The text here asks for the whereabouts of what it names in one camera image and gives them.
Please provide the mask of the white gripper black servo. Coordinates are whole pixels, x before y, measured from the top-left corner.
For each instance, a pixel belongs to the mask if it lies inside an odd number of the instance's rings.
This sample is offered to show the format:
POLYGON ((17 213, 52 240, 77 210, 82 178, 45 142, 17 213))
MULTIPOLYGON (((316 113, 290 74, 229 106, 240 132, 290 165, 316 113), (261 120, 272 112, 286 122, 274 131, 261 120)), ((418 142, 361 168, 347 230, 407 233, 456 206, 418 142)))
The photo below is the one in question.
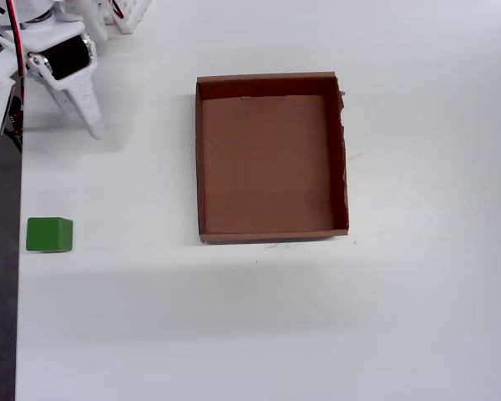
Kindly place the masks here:
POLYGON ((104 122, 93 87, 97 63, 93 40, 84 23, 43 20, 0 27, 0 84, 11 84, 18 72, 41 84, 63 114, 81 119, 95 140, 104 135, 104 122), (61 91, 51 84, 59 84, 61 91))

